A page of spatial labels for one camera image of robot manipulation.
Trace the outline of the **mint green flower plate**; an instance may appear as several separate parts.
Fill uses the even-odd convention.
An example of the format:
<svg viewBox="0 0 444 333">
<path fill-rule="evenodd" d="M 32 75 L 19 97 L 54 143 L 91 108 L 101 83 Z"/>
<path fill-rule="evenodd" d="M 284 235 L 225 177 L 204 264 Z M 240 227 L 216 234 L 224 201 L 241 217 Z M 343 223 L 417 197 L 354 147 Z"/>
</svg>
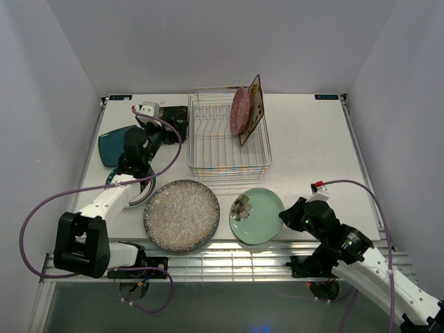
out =
<svg viewBox="0 0 444 333">
<path fill-rule="evenodd" d="M 230 228 L 236 238 L 248 245 L 270 241 L 282 229 L 279 213 L 284 205 L 277 194 L 265 188 L 252 188 L 240 194 L 230 208 Z"/>
</svg>

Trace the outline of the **pink polka dot plate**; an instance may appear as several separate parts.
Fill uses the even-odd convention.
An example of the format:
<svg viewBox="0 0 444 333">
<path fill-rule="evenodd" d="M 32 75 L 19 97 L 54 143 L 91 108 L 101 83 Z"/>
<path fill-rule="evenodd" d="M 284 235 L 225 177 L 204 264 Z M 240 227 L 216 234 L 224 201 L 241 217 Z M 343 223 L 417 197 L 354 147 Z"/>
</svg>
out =
<svg viewBox="0 0 444 333">
<path fill-rule="evenodd" d="M 250 94 L 244 87 L 239 87 L 234 95 L 230 110 L 230 132 L 232 135 L 242 133 L 250 114 Z"/>
</svg>

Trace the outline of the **cream flower square plate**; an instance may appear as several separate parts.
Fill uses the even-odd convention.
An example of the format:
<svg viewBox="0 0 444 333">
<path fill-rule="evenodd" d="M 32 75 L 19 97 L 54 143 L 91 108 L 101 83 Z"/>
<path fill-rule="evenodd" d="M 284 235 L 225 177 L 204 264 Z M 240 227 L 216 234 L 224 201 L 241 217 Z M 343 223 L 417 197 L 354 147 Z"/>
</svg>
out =
<svg viewBox="0 0 444 333">
<path fill-rule="evenodd" d="M 244 146 L 248 138 L 256 129 L 258 123 L 264 116 L 264 94 L 262 90 L 261 77 L 256 75 L 248 88 L 250 94 L 250 113 L 244 131 L 239 135 L 240 146 Z"/>
</svg>

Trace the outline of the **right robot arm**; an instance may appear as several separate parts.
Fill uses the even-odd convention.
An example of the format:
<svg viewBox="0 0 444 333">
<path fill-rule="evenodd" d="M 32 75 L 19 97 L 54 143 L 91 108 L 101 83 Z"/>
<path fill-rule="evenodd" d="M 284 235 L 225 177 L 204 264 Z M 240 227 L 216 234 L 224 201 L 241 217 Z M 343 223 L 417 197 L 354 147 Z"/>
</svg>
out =
<svg viewBox="0 0 444 333">
<path fill-rule="evenodd" d="M 365 234 L 341 223 L 325 201 L 299 198 L 279 217 L 288 228 L 308 232 L 320 243 L 304 260 L 290 258 L 293 277 L 334 275 L 384 310 L 402 332 L 443 331 L 443 301 L 394 267 Z"/>
</svg>

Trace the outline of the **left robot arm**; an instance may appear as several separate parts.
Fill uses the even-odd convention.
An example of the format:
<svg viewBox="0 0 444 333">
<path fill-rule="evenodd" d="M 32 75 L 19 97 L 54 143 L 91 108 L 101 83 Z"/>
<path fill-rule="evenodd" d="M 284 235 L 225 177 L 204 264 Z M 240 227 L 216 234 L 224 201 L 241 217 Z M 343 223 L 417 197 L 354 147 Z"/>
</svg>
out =
<svg viewBox="0 0 444 333">
<path fill-rule="evenodd" d="M 126 131 L 115 174 L 108 178 L 110 187 L 79 212 L 60 217 L 53 253 L 56 268 L 91 278 L 119 267 L 135 278 L 146 272 L 140 247 L 109 242 L 108 223 L 132 202 L 139 203 L 152 193 L 151 162 L 166 135 L 164 126 L 151 121 Z"/>
</svg>

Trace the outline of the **teal square plate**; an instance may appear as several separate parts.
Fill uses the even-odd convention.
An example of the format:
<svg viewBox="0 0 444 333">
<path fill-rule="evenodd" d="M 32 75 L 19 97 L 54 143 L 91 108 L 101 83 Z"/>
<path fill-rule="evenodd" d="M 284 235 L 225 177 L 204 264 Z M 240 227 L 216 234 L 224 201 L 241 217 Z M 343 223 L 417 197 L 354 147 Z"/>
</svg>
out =
<svg viewBox="0 0 444 333">
<path fill-rule="evenodd" d="M 123 153 L 124 136 L 135 126 L 126 126 L 99 135 L 99 156 L 104 167 L 111 168 L 118 165 L 119 157 Z"/>
</svg>

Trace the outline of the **white plate green rim left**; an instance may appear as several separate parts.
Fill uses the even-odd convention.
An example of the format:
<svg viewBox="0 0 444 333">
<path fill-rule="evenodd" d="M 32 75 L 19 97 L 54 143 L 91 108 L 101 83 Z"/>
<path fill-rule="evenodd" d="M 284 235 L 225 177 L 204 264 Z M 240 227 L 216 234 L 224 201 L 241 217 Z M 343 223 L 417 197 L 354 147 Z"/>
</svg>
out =
<svg viewBox="0 0 444 333">
<path fill-rule="evenodd" d="M 105 184 L 106 185 L 111 184 L 116 175 L 117 175 L 117 168 L 114 168 L 109 173 L 105 181 Z M 140 187 L 142 192 L 129 202 L 128 207 L 136 207 L 138 205 L 145 203 L 155 190 L 156 180 L 157 178 L 151 178 L 150 180 L 141 182 Z"/>
</svg>

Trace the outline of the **black floral square plate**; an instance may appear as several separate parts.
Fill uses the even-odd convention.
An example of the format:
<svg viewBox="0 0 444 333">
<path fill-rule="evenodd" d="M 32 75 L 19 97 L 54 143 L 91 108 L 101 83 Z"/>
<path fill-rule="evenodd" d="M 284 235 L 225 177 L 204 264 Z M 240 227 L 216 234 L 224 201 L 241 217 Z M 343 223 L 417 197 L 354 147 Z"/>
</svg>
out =
<svg viewBox="0 0 444 333">
<path fill-rule="evenodd" d="M 184 143 L 187 139 L 189 125 L 188 107 L 186 105 L 161 107 L 159 109 L 159 116 L 177 130 L 182 143 Z"/>
</svg>

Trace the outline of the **left blue table label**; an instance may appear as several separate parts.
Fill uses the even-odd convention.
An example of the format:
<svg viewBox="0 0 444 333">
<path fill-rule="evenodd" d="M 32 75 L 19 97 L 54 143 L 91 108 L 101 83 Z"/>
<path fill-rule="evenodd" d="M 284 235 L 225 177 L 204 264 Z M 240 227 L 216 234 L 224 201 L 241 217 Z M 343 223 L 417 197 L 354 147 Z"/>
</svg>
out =
<svg viewBox="0 0 444 333">
<path fill-rule="evenodd" d="M 131 101 L 133 98 L 130 94 L 118 94 L 118 95 L 110 95 L 109 100 L 110 101 Z"/>
</svg>

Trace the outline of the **blue table label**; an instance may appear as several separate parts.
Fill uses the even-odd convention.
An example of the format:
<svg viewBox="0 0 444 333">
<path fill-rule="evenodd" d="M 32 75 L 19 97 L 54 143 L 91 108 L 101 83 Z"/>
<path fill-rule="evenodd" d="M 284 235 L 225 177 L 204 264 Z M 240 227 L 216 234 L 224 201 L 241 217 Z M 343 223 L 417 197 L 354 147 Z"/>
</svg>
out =
<svg viewBox="0 0 444 333">
<path fill-rule="evenodd" d="M 130 94 L 118 94 L 118 95 L 110 95 L 109 100 L 110 101 L 131 101 L 133 98 Z"/>
<path fill-rule="evenodd" d="M 336 101 L 339 100 L 337 94 L 315 94 L 314 98 L 318 101 Z"/>
</svg>

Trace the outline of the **large speckled round plate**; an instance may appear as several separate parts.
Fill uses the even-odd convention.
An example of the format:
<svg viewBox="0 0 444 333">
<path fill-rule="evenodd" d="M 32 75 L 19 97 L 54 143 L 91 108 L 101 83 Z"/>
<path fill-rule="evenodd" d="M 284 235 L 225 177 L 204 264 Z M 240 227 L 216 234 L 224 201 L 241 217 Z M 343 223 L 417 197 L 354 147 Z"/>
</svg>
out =
<svg viewBox="0 0 444 333">
<path fill-rule="evenodd" d="M 175 180 L 158 189 L 144 208 L 148 238 L 170 253 L 188 253 L 216 232 L 221 208 L 211 189 L 194 180 Z"/>
</svg>

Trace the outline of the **right blue table label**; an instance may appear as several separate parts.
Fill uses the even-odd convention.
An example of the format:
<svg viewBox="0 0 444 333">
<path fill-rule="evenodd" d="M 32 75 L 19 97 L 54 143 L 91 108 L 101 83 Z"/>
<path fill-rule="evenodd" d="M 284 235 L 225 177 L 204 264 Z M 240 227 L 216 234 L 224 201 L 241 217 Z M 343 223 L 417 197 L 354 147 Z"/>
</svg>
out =
<svg viewBox="0 0 444 333">
<path fill-rule="evenodd" d="M 337 94 L 315 94 L 314 98 L 318 101 L 336 101 L 339 100 Z"/>
</svg>

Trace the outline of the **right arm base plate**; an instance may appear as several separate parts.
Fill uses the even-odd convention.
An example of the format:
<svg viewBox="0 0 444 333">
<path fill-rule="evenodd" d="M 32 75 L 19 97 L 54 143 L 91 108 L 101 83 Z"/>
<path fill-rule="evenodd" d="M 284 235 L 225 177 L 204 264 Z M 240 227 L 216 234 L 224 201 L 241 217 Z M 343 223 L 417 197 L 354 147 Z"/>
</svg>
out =
<svg viewBox="0 0 444 333">
<path fill-rule="evenodd" d="M 291 269 L 293 278 L 331 278 L 333 264 L 314 255 L 290 256 L 285 266 Z"/>
</svg>

